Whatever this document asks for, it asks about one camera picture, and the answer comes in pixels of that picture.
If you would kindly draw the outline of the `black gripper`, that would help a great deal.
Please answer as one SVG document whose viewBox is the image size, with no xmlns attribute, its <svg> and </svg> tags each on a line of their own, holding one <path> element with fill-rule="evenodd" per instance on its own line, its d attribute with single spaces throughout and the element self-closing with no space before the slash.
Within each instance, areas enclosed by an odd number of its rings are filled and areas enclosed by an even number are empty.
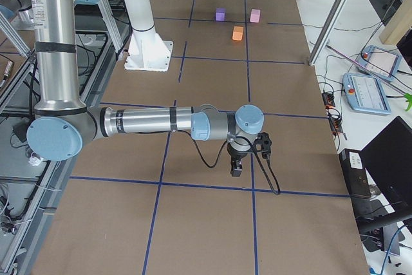
<svg viewBox="0 0 412 275">
<path fill-rule="evenodd" d="M 245 139 L 235 139 L 227 144 L 227 151 L 231 156 L 230 175 L 231 177 L 240 177 L 243 172 L 241 159 L 249 153 L 253 153 L 252 143 Z"/>
</svg>

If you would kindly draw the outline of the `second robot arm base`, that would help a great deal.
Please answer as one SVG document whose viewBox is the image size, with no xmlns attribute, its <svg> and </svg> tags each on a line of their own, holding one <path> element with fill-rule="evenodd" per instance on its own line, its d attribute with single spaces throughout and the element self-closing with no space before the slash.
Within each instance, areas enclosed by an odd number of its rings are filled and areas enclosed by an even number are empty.
<svg viewBox="0 0 412 275">
<path fill-rule="evenodd" d="M 34 30 L 31 0 L 1 0 L 1 13 L 17 30 Z"/>
</svg>

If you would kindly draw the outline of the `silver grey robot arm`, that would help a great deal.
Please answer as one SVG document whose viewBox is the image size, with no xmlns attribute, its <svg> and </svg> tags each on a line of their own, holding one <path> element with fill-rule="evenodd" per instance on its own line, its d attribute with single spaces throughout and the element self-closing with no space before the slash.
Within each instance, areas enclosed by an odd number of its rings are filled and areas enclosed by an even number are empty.
<svg viewBox="0 0 412 275">
<path fill-rule="evenodd" d="M 76 156 L 84 145 L 116 134 L 182 132 L 193 142 L 222 140 L 229 152 L 232 176 L 242 171 L 249 153 L 269 158 L 271 142 L 263 132 L 263 112 L 247 104 L 220 112 L 210 104 L 198 107 L 144 109 L 90 108 L 79 95 L 76 0 L 32 0 L 35 53 L 41 99 L 26 133 L 29 147 L 46 160 Z"/>
</svg>

